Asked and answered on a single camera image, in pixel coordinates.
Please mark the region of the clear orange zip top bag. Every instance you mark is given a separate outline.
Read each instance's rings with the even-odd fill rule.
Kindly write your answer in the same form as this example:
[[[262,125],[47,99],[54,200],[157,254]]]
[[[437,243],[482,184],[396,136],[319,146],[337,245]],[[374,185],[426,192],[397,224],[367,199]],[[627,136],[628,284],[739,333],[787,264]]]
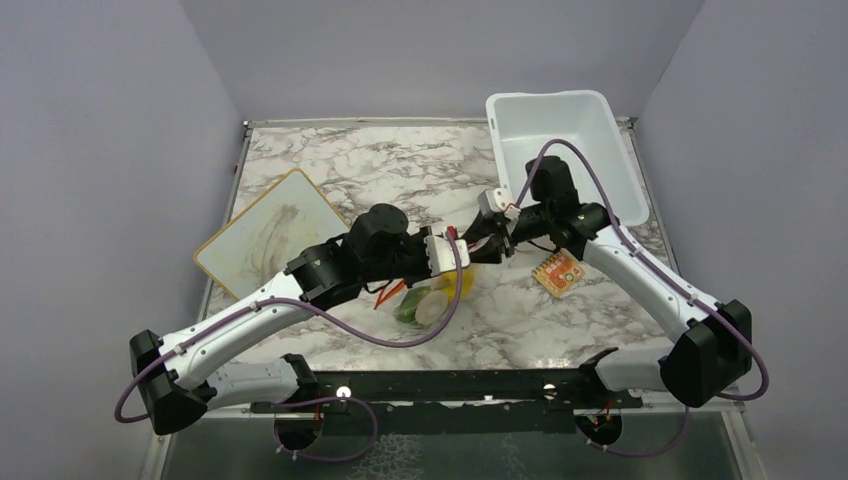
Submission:
[[[396,323],[415,330],[430,330],[444,320],[456,297],[455,270],[426,280],[414,287],[403,281],[384,287],[374,309],[390,314]]]

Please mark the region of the green leafy vegetable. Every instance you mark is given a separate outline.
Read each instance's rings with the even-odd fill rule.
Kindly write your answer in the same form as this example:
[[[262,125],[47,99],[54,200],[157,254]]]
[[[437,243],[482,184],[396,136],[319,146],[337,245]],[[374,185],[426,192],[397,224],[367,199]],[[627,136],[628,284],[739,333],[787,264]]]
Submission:
[[[428,286],[408,289],[399,305],[394,310],[395,320],[401,325],[406,325],[412,328],[423,328],[424,325],[416,319],[416,312],[418,310],[418,305],[422,299],[430,293],[430,291],[431,289]]]

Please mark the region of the yellow lemon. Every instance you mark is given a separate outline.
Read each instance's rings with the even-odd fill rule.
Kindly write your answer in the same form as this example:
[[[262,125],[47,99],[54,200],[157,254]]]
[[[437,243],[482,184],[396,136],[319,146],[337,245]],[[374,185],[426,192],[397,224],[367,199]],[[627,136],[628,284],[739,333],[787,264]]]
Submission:
[[[457,273],[455,271],[449,271],[441,274],[439,277],[435,278],[431,281],[431,288],[444,293],[449,302],[452,302],[456,296],[457,292],[457,284],[461,283],[461,290],[459,297],[461,299],[468,296],[473,288],[473,285],[476,280],[476,272],[477,268],[475,265],[468,267],[462,271],[462,280],[458,280]]]

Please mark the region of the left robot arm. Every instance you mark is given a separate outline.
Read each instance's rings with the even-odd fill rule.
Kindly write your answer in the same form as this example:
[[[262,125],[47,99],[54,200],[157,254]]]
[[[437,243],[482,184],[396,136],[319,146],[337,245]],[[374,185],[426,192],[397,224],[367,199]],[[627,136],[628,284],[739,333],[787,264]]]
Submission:
[[[145,330],[130,341],[134,379],[145,413],[158,435],[180,431],[207,412],[239,404],[282,402],[306,408],[319,390],[306,360],[286,354],[266,364],[234,365],[232,359],[288,327],[328,315],[356,299],[370,283],[403,279],[409,284],[469,264],[464,241],[451,230],[407,231],[406,215],[377,204],[350,230],[306,248],[265,285],[217,315],[181,331],[158,336]]]

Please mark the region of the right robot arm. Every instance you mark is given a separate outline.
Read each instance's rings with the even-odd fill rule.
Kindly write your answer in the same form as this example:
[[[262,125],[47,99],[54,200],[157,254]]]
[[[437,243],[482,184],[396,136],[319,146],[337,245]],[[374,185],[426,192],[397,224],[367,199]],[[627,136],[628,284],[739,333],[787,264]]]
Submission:
[[[721,302],[645,250],[599,203],[581,201],[565,161],[545,156],[526,171],[533,204],[521,208],[503,188],[478,197],[479,212],[463,235],[474,263],[499,263],[516,245],[548,237],[558,248],[605,274],[641,305],[671,341],[669,347],[606,349],[579,367],[577,393],[600,407],[616,392],[666,391],[701,407],[751,368],[761,373],[756,396],[768,388],[762,357],[752,345],[752,315],[737,300]]]

